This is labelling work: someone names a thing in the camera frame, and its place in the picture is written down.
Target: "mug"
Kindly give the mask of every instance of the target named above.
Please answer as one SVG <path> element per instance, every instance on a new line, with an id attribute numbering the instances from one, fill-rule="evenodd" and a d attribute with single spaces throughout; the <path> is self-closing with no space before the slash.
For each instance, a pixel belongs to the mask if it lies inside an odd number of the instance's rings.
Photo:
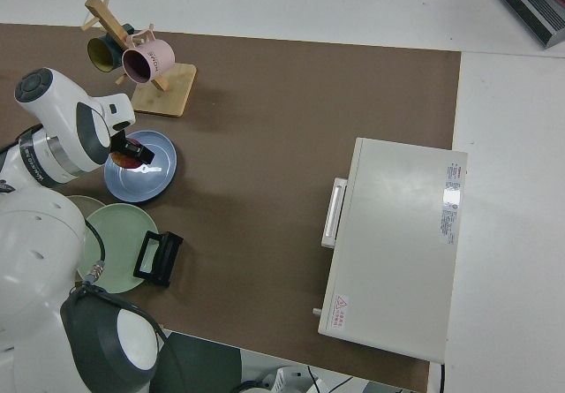
<path id="1" fill-rule="evenodd" d="M 130 24 L 122 27 L 126 33 L 133 34 L 133 26 Z M 87 44 L 87 51 L 94 66 L 102 72 L 114 71 L 122 66 L 124 51 L 109 34 L 91 39 Z"/>
<path id="2" fill-rule="evenodd" d="M 133 39 L 141 35 L 146 36 L 146 41 L 135 44 Z M 163 75 L 175 64 L 175 53 L 171 46 L 164 40 L 155 39 L 151 29 L 128 35 L 125 43 L 128 50 L 122 55 L 124 70 L 138 84 L 145 84 Z"/>

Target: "white table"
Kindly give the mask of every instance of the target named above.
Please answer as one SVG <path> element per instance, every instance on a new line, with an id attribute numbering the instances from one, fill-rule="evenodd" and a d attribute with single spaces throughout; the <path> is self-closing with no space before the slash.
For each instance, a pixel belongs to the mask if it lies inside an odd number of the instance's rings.
<path id="1" fill-rule="evenodd" d="M 84 1 L 0 0 L 0 22 L 81 25 Z M 499 0 L 111 0 L 110 7 L 120 20 L 162 31 L 463 51 L 453 146 L 470 156 L 446 392 L 561 387 L 565 44 L 543 50 Z M 438 374 L 432 366 L 431 392 Z"/>

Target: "warning label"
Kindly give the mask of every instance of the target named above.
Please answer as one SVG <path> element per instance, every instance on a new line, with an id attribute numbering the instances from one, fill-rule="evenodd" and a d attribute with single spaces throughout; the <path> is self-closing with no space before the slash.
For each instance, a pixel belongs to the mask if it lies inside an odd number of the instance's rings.
<path id="1" fill-rule="evenodd" d="M 457 162 L 452 162 L 446 173 L 440 224 L 440 242 L 445 245 L 453 245 L 456 242 L 457 212 L 461 205 L 462 170 Z"/>
<path id="2" fill-rule="evenodd" d="M 347 307 L 349 306 L 350 298 L 342 294 L 334 296 L 334 305 L 332 307 L 332 329 L 343 330 L 345 326 L 345 317 L 347 315 Z"/>

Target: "brown mat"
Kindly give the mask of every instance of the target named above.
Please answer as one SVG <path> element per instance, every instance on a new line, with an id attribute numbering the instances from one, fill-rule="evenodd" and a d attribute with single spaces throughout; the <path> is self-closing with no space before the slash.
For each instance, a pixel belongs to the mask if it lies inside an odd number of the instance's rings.
<path id="1" fill-rule="evenodd" d="M 42 66 L 90 95 L 126 92 L 98 72 L 77 27 L 0 25 L 0 138 L 34 124 L 13 90 Z M 181 118 L 138 114 L 177 147 L 166 193 L 141 206 L 185 238 L 168 289 L 126 294 L 167 328 L 406 389 L 428 363 L 317 333 L 331 251 L 320 246 L 334 177 L 356 137 L 451 147 L 460 54 L 162 34 L 198 76 Z M 116 201 L 98 170 L 62 189 Z"/>

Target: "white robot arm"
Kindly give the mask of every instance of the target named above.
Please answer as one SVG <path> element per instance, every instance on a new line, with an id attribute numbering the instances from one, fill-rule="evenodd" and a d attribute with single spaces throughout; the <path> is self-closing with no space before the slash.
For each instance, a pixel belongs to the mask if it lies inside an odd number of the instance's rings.
<path id="1" fill-rule="evenodd" d="M 103 165 L 114 139 L 150 161 L 125 141 L 129 99 L 90 97 L 47 68 L 26 75 L 15 96 L 41 126 L 0 150 L 0 391 L 144 391 L 158 352 L 154 321 L 90 284 L 70 294 L 85 222 L 46 188 Z"/>
<path id="2" fill-rule="evenodd" d="M 126 94 L 90 97 L 62 73 L 41 68 L 18 83 L 15 98 L 41 125 L 0 151 L 4 189 L 52 188 L 99 168 L 110 151 L 130 153 L 124 129 L 135 114 Z M 153 158 L 143 147 L 133 153 L 142 162 Z"/>

